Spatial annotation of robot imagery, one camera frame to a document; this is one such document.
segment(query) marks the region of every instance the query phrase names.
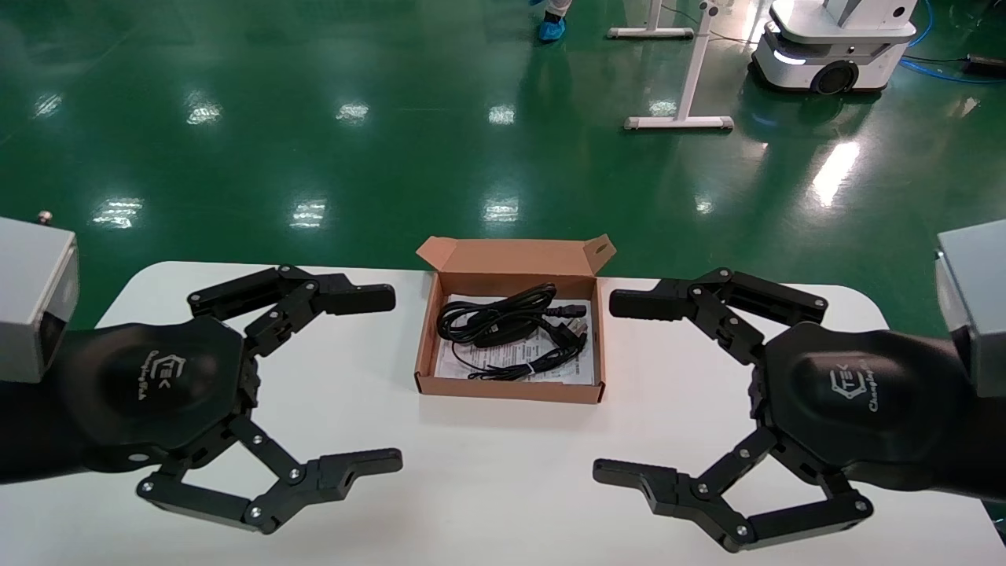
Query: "cardboard box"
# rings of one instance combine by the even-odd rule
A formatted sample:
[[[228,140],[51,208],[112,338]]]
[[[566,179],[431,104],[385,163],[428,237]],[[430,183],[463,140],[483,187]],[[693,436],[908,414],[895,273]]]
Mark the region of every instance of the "cardboard box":
[[[420,393],[601,403],[605,394],[605,332],[596,274],[615,254],[607,234],[586,241],[431,236],[415,252],[437,269],[415,360]],[[509,298],[542,282],[554,282],[557,300],[591,301],[594,385],[459,380],[434,375],[441,342],[437,317],[450,296]]]

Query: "box lid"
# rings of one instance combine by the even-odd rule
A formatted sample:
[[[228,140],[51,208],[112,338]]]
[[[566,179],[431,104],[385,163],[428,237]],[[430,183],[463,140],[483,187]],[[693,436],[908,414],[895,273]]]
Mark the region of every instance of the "box lid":
[[[431,235],[415,250],[442,272],[596,274],[615,254],[602,234],[569,239],[457,239]]]

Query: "glossy green epoxy floor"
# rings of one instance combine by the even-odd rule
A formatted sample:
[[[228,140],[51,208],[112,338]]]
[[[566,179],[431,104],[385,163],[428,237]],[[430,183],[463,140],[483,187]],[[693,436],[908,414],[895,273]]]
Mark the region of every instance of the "glossy green epoxy floor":
[[[607,231],[607,274],[832,282],[944,335],[936,233],[1006,216],[1006,86],[899,68],[878,100],[777,95],[717,40],[693,113],[737,129],[627,133],[674,112],[690,50],[605,39],[646,6],[577,0],[539,46],[524,0],[2,1],[0,214],[77,232],[77,328],[165,259],[421,268],[429,234]],[[768,6],[713,29],[757,39]],[[913,54],[1006,53],[1002,8],[936,16]]]

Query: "white metal frame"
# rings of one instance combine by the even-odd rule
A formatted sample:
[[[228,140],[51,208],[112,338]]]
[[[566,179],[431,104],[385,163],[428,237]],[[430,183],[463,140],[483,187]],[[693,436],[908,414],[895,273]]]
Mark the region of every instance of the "white metal frame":
[[[646,27],[613,27],[608,30],[608,36],[619,37],[669,37],[691,39],[695,32],[690,27],[660,27],[660,0],[650,0],[650,17]]]
[[[729,116],[689,116],[691,112],[692,100],[695,98],[695,86],[698,84],[698,73],[702,70],[702,59],[705,58],[705,48],[709,44],[709,28],[712,25],[712,17],[719,9],[711,2],[702,2],[699,5],[702,10],[702,19],[699,21],[698,33],[695,35],[695,46],[692,48],[691,60],[688,62],[688,72],[685,74],[685,84],[681,89],[681,100],[678,104],[678,112],[675,116],[664,118],[655,116],[633,116],[626,119],[626,130],[638,130],[641,128],[719,128],[723,130],[733,129],[733,120]],[[656,29],[657,18],[660,14],[660,0],[652,0],[650,4],[649,25]],[[613,31],[628,28],[612,28],[608,34],[611,37],[672,37],[671,35],[612,35]],[[691,32],[690,28],[664,28],[664,30],[683,29]]]

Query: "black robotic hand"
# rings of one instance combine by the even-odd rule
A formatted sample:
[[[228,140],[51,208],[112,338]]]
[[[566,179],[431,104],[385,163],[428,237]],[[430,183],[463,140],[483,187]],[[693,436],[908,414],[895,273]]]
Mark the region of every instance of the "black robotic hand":
[[[394,448],[301,464],[252,422],[269,356],[322,314],[394,309],[389,286],[293,265],[188,298],[183,325],[68,332],[40,384],[0,382],[0,484],[160,464],[137,486],[158,508],[271,534],[308,505],[345,499],[360,476],[401,469]],[[224,321],[272,307],[244,330]],[[182,484],[185,474],[243,444],[279,479],[248,501]]]
[[[791,327],[765,337],[727,308]],[[950,341],[820,327],[821,298],[743,272],[614,292],[615,317],[687,319],[742,365],[756,430],[697,478],[597,460],[602,484],[643,492],[656,515],[694,522],[729,552],[850,529],[873,513],[849,482],[1006,501],[1006,400],[977,397]],[[826,500],[743,517],[723,494],[771,454]]]

